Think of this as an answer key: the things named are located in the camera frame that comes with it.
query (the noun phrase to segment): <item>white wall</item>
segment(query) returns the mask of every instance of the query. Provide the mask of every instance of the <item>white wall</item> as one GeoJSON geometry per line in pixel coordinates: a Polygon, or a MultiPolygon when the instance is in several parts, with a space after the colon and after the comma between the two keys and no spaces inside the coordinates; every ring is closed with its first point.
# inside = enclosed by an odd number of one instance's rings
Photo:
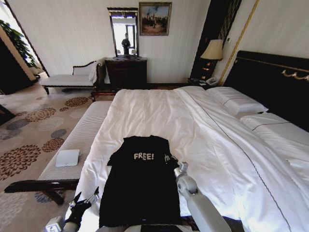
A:
{"type": "MultiPolygon", "coordinates": [[[[172,0],[168,36],[139,36],[148,82],[186,82],[210,0],[172,0]]],[[[138,7],[139,0],[9,0],[50,75],[73,65],[114,57],[107,7],[138,7]]]]}
{"type": "MultiPolygon", "coordinates": [[[[224,59],[218,62],[214,75],[221,76],[235,43],[247,21],[255,0],[242,0],[225,44],[224,59]]],[[[260,0],[248,25],[239,50],[309,58],[309,0],[260,0]]],[[[237,52],[224,79],[228,76],[237,52]]]]}

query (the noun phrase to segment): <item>mirror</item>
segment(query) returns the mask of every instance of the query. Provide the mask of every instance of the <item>mirror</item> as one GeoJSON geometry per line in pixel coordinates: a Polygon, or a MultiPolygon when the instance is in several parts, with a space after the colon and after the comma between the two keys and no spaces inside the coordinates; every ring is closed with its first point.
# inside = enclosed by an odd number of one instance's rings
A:
{"type": "Polygon", "coordinates": [[[116,57],[138,57],[138,9],[107,8],[116,57]]]}

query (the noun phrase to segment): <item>patterned carpet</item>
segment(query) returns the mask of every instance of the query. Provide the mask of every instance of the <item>patterned carpet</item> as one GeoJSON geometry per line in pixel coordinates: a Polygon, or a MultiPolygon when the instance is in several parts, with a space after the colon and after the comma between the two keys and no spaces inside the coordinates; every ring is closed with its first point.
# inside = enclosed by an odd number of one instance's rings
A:
{"type": "MultiPolygon", "coordinates": [[[[62,206],[40,192],[4,193],[12,182],[36,180],[92,103],[89,89],[50,89],[36,83],[0,104],[16,117],[0,126],[0,232],[43,231],[53,217],[62,216],[74,191],[61,192],[62,206]]],[[[113,96],[101,97],[110,101],[113,96]]]]}

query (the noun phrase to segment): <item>table lamp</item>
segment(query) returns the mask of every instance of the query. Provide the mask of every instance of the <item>table lamp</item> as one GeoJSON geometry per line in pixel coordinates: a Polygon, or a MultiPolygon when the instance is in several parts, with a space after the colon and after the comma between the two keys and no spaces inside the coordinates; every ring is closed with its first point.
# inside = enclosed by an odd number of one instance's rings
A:
{"type": "Polygon", "coordinates": [[[215,65],[218,60],[222,60],[223,40],[210,40],[205,52],[201,55],[201,59],[206,62],[202,66],[202,80],[211,78],[215,65]]]}

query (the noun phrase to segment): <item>white chaise lounge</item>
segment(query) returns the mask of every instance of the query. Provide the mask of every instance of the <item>white chaise lounge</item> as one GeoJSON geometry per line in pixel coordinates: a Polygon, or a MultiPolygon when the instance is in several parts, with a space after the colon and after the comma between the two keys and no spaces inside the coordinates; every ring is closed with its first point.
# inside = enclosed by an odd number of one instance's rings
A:
{"type": "Polygon", "coordinates": [[[49,87],[97,88],[106,75],[105,59],[92,61],[83,66],[73,66],[72,75],[54,75],[40,81],[47,94],[49,87]]]}
{"type": "Polygon", "coordinates": [[[4,192],[41,191],[57,204],[63,204],[64,199],[56,191],[76,189],[84,162],[111,103],[112,101],[96,101],[89,106],[38,180],[24,180],[11,183],[4,192]],[[78,158],[77,165],[56,167],[59,151],[69,149],[80,149],[81,155],[78,158]]]}

